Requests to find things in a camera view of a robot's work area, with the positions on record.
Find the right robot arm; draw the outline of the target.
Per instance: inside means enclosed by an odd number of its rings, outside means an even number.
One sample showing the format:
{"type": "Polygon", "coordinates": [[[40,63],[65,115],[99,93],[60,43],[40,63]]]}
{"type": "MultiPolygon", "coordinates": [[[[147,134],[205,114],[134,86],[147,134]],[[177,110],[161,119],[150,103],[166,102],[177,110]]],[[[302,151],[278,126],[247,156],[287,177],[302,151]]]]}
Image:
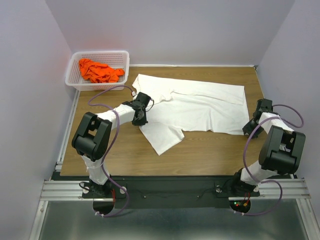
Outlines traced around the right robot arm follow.
{"type": "Polygon", "coordinates": [[[294,174],[301,161],[306,135],[288,127],[289,121],[274,112],[273,101],[259,99],[252,119],[242,128],[248,135],[242,160],[244,168],[236,172],[230,182],[230,191],[235,195],[252,193],[258,184],[276,175],[294,174]],[[250,140],[256,139],[263,131],[266,140],[258,160],[250,166],[246,153],[250,140]]]}

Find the white t-shirt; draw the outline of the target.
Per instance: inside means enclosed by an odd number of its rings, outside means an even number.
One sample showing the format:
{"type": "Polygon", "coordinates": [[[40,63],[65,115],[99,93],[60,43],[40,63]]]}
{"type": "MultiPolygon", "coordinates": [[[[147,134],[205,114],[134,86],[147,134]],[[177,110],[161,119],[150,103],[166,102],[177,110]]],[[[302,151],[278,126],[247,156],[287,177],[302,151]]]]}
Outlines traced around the white t-shirt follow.
{"type": "Polygon", "coordinates": [[[141,132],[158,155],[184,139],[184,132],[242,135],[249,112],[242,85],[139,74],[132,86],[154,103],[141,132]]]}

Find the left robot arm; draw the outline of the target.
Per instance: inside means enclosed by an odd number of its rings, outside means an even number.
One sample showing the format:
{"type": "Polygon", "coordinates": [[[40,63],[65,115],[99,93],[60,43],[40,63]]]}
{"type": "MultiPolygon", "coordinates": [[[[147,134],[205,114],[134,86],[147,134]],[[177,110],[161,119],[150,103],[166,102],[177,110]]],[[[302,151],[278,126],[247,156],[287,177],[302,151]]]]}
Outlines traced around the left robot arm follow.
{"type": "Polygon", "coordinates": [[[71,146],[83,159],[89,173],[89,183],[81,184],[84,192],[100,197],[114,194],[114,185],[104,161],[114,145],[120,125],[131,122],[133,126],[144,126],[147,121],[147,107],[154,100],[145,93],[138,93],[131,101],[125,101],[101,115],[87,112],[72,138],[71,146]]]}

